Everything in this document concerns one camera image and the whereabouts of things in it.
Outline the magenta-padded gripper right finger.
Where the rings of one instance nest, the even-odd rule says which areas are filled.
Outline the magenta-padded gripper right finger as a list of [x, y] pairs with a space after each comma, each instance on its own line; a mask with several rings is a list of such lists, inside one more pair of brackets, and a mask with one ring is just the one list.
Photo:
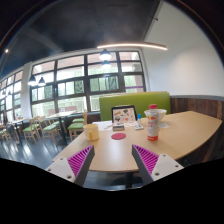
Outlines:
[[183, 169], [167, 154], [156, 154], [141, 146], [132, 145], [132, 155], [145, 185]]

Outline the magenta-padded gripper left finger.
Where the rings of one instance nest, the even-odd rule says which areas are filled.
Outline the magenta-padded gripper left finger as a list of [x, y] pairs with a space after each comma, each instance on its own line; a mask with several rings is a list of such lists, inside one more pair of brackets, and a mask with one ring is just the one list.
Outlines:
[[59, 157], [47, 168], [47, 171], [83, 186], [94, 156], [94, 146], [90, 145], [69, 158]]

